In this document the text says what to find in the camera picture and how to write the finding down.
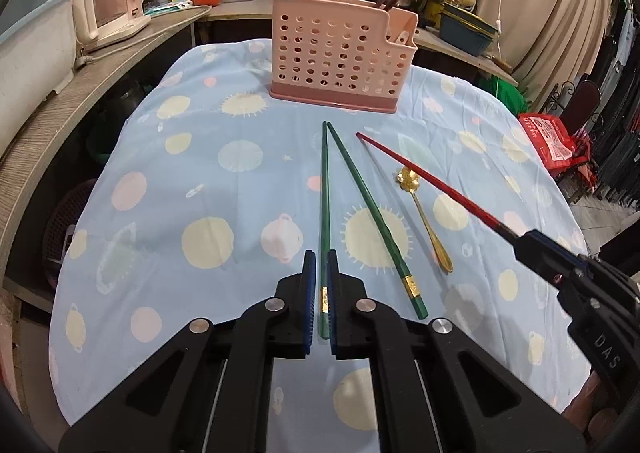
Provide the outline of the person right hand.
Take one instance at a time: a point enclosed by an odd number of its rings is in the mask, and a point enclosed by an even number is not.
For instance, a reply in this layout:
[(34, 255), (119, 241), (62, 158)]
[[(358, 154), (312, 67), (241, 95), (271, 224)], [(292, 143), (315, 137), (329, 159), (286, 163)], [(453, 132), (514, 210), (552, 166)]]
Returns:
[(603, 440), (613, 429), (618, 413), (612, 407), (604, 407), (606, 390), (600, 377), (592, 371), (562, 415), (583, 435), (594, 442)]

